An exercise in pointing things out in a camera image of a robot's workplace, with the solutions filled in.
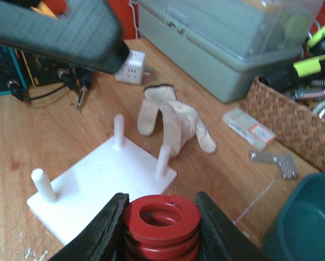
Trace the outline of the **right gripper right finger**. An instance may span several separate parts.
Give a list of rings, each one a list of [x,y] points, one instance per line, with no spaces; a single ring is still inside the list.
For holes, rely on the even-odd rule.
[[[207,193],[196,193],[195,204],[201,213],[199,260],[270,260]]]

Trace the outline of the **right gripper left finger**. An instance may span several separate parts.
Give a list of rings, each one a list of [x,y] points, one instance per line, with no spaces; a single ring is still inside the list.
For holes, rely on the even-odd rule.
[[[116,193],[80,234],[50,260],[126,260],[124,212],[129,194]]]

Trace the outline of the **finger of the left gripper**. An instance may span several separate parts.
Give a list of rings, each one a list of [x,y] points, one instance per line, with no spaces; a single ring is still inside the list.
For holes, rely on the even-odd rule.
[[[67,14],[52,18],[0,1],[0,45],[109,74],[130,50],[107,1],[67,1]]]

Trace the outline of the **large red spring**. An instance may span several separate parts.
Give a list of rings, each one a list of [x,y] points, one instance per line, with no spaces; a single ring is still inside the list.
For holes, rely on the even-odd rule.
[[[178,195],[150,195],[128,204],[124,223],[127,260],[197,260],[200,210]]]

